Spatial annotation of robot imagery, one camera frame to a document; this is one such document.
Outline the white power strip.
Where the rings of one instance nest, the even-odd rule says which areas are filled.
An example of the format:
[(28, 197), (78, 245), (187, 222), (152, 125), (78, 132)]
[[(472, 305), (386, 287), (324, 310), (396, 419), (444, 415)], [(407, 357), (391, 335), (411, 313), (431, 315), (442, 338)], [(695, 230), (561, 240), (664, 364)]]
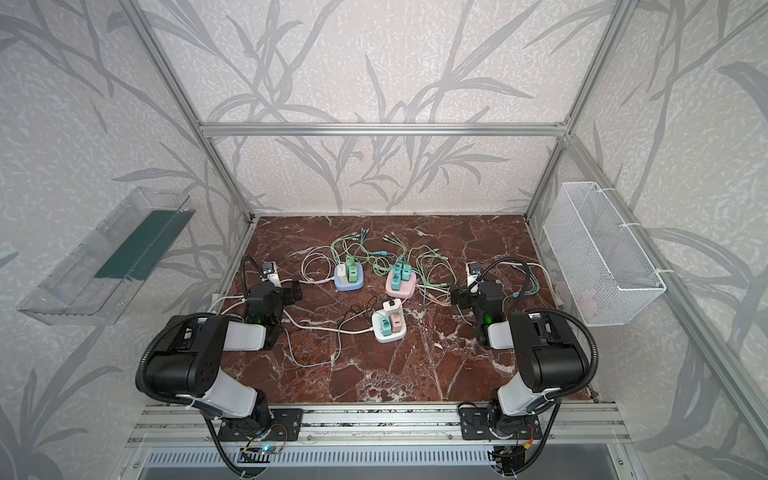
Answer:
[(380, 311), (374, 312), (371, 320), (374, 336), (379, 343), (402, 340), (407, 334), (407, 326), (403, 321), (394, 322), (390, 316)]

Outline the pink charger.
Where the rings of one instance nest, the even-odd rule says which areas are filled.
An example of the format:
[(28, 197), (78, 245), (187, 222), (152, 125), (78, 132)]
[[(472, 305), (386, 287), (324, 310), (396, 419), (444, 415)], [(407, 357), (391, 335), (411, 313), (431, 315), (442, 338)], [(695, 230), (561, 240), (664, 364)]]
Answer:
[(393, 314), (390, 317), (391, 331), (393, 334), (399, 333), (403, 328), (403, 320), (400, 315)]

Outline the teal charger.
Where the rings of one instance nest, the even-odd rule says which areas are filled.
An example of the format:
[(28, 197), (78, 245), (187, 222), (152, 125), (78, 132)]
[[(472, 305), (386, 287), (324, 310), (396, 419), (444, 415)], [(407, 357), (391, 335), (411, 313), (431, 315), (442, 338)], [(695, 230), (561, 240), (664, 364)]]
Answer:
[(381, 336), (383, 338), (389, 338), (389, 337), (391, 337), (393, 335), (393, 333), (391, 331), (390, 319), (388, 317), (384, 317), (380, 321), (380, 327), (381, 327)]

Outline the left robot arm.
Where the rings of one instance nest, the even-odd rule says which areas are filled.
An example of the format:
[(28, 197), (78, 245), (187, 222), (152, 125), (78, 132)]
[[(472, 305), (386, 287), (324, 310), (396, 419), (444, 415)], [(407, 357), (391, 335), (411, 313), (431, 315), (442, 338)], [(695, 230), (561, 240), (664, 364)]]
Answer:
[(283, 333), (286, 306), (302, 299), (300, 282), (266, 280), (245, 297), (246, 317), (198, 312), (172, 317), (150, 341), (135, 375), (149, 398), (198, 409), (207, 419), (235, 420), (256, 430), (272, 425), (266, 395), (224, 372), (223, 354), (268, 351)]

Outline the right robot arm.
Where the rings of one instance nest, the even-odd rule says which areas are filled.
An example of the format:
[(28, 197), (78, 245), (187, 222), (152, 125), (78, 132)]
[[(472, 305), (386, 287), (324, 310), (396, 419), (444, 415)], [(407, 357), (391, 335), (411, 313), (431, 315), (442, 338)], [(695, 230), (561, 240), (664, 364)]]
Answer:
[(478, 343), (514, 353), (517, 371), (490, 401), (489, 422), (496, 429), (512, 420), (538, 415), (584, 389), (599, 366), (599, 351), (589, 329), (556, 309), (504, 310), (501, 286), (475, 281), (449, 287), (450, 302), (474, 315)]

